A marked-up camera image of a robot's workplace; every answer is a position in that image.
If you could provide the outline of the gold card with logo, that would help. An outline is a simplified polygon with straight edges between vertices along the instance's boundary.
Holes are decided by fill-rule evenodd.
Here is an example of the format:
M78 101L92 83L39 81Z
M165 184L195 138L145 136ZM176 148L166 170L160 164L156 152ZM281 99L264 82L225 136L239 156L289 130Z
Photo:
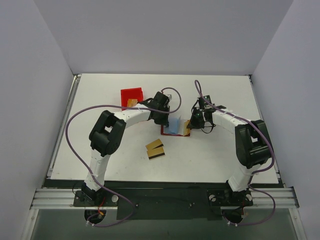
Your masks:
M190 135L189 123L190 123L190 120L187 120L187 121L185 121L184 124L183 124L183 136L184 136L184 137Z

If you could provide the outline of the red leather card holder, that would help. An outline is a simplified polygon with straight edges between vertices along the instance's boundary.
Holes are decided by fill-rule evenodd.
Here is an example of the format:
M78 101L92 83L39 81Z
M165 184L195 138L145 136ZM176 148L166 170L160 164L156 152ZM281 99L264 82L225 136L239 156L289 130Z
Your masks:
M169 117L169 126L164 127L161 126L160 134L163 136L172 136L172 137L189 137L183 136L184 133L184 122L187 121L186 119L181 119L180 117Z

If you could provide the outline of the gold card magnetic stripe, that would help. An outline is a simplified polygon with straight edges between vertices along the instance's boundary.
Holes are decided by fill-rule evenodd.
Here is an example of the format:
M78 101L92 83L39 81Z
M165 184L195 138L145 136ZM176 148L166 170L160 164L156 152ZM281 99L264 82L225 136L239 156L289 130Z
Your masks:
M151 160L165 156L165 150L162 146L154 149L150 149L150 150L147 150L147 156L148 156L148 159L151 161Z

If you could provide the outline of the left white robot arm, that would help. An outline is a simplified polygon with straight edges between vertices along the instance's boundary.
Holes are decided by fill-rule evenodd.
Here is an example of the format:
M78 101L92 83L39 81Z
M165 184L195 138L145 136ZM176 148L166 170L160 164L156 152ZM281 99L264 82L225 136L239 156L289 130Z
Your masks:
M90 171L81 190L85 200L92 206L103 200L101 192L107 165L112 154L120 147L125 129L144 121L153 120L155 124L168 126L171 96L157 92L134 107L126 107L118 112L105 110L99 116L89 134L91 147Z

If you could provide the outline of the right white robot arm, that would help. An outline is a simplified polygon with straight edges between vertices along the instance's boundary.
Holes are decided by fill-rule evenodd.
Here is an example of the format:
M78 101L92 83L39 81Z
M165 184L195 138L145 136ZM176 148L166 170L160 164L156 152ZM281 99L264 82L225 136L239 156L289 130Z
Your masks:
M223 192L224 201L234 205L241 199L241 191L248 188L253 176L272 157L266 124L263 120L236 116L222 105L213 105L209 95L197 98L187 127L203 130L206 124L210 131L219 126L234 135L238 167L227 181L230 188Z

